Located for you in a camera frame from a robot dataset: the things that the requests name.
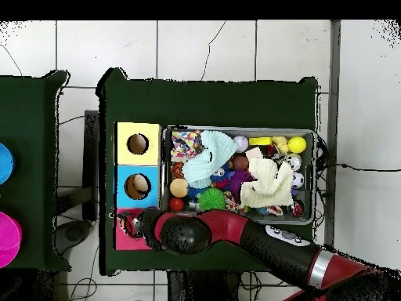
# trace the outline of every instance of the gray bin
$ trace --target gray bin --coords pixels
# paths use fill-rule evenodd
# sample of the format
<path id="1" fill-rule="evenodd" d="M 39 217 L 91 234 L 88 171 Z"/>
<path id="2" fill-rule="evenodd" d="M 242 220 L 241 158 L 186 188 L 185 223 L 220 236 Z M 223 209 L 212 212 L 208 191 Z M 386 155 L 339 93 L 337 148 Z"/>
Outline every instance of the gray bin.
<path id="1" fill-rule="evenodd" d="M 301 136 L 306 140 L 306 149 L 300 153 L 302 159 L 301 168 L 297 171 L 305 177 L 305 185 L 298 191 L 296 198 L 305 203 L 305 211 L 301 217 L 294 218 L 284 207 L 284 214 L 280 217 L 261 216 L 255 211 L 247 212 L 247 217 L 264 224 L 289 224 L 289 225 L 306 225 L 311 223 L 315 217 L 315 192 L 316 192 L 316 134 L 308 129 L 270 129 L 270 128 L 239 128 L 239 127 L 202 127 L 202 126 L 167 126 L 162 132 L 164 144 L 162 146 L 161 159 L 161 208 L 168 209 L 168 203 L 172 198 L 168 188 L 172 181 L 172 173 L 170 171 L 172 162 L 170 159 L 170 151 L 172 149 L 172 132 L 185 130 L 218 130 L 224 132 L 230 137 L 244 135 L 250 137 L 262 136 Z M 186 208 L 180 214 L 193 214 L 193 210 Z"/>

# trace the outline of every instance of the blue bowl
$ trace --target blue bowl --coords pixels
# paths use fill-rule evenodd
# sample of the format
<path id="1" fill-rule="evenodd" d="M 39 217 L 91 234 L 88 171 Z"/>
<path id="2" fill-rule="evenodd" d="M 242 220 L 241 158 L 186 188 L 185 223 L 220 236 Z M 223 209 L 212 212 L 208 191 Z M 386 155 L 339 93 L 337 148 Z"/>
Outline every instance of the blue bowl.
<path id="1" fill-rule="evenodd" d="M 11 176 L 14 170 L 14 158 L 9 149 L 0 143 L 0 185 Z"/>

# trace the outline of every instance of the green platform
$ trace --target green platform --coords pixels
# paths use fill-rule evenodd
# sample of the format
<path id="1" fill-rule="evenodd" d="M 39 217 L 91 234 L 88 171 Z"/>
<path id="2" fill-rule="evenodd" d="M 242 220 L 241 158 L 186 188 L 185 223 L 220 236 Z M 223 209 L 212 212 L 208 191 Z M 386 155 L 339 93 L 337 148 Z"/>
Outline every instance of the green platform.
<path id="1" fill-rule="evenodd" d="M 218 243 L 193 256 L 168 252 L 114 251 L 112 248 L 113 133 L 117 121 L 149 122 L 164 125 L 210 125 L 222 127 L 269 127 L 315 129 L 317 82 L 174 82 L 127 80 L 118 68 L 111 68 L 100 80 L 100 160 L 106 153 L 106 168 L 99 166 L 101 201 L 100 268 L 113 270 L 265 270 L 267 267 L 239 248 Z M 285 226 L 312 239 L 312 224 Z"/>
<path id="2" fill-rule="evenodd" d="M 66 71 L 44 78 L 0 76 L 0 142 L 16 169 L 0 186 L 0 211 L 21 225 L 18 256 L 7 268 L 68 270 L 52 247 L 56 212 L 56 101 Z"/>

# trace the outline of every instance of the pink circle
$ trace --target pink circle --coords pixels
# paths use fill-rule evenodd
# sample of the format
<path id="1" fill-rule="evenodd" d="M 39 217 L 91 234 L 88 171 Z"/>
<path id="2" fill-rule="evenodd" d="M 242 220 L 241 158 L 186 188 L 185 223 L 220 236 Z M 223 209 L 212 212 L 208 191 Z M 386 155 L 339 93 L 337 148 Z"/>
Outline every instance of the pink circle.
<path id="1" fill-rule="evenodd" d="M 18 222 L 0 212 L 0 268 L 15 259 L 20 250 L 21 238 L 22 230 Z"/>

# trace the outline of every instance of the green spiky ball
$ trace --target green spiky ball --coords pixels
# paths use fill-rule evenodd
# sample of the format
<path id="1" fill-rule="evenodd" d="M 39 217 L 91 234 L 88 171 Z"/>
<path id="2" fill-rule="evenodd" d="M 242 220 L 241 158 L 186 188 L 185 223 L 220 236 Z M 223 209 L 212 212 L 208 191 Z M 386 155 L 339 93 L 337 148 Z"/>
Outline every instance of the green spiky ball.
<path id="1" fill-rule="evenodd" d="M 210 209 L 226 210 L 226 198 L 221 190 L 209 188 L 198 198 L 198 203 L 202 211 Z"/>

